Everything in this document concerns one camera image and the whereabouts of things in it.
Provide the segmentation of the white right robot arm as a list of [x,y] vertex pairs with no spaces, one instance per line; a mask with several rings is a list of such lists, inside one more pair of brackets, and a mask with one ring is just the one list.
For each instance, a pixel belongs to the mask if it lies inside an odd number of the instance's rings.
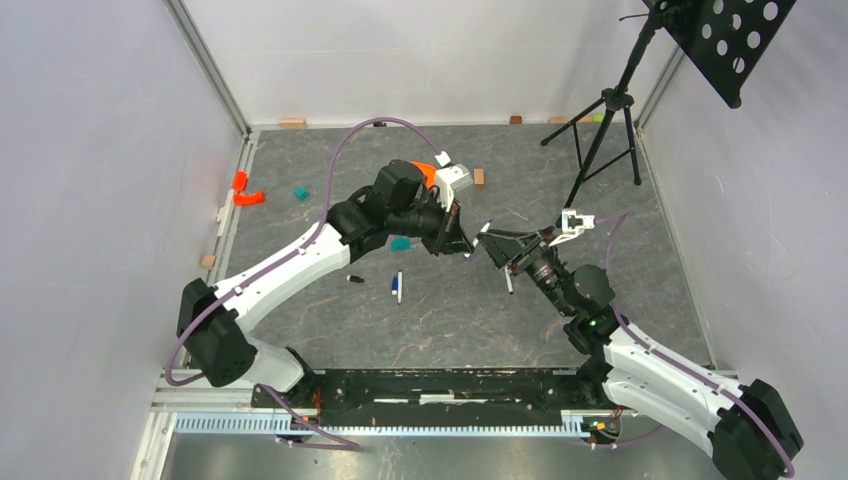
[[605,268],[570,270],[550,228],[490,230],[477,236],[495,266],[527,275],[556,311],[587,361],[577,392],[591,408],[609,402],[647,416],[700,448],[726,479],[791,479],[804,441],[779,391],[745,384],[668,349],[615,304]]

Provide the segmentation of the white pen black tip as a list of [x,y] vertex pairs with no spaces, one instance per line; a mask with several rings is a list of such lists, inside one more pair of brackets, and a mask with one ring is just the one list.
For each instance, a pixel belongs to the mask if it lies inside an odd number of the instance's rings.
[[507,268],[504,268],[503,272],[504,272],[507,291],[510,295],[513,295],[514,294],[514,285],[513,285],[512,275],[511,275],[509,269],[507,269]]

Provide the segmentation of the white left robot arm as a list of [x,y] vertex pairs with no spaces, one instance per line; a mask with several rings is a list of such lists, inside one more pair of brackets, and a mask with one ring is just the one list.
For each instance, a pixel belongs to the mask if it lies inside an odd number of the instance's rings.
[[306,405],[314,381],[296,352],[253,335],[275,308],[322,277],[381,249],[391,236],[418,238],[432,255],[473,252],[460,225],[458,191],[473,182],[463,165],[393,160],[372,184],[332,205],[324,221],[255,266],[214,285],[182,290],[177,338],[213,387],[245,379],[266,385],[290,407]]

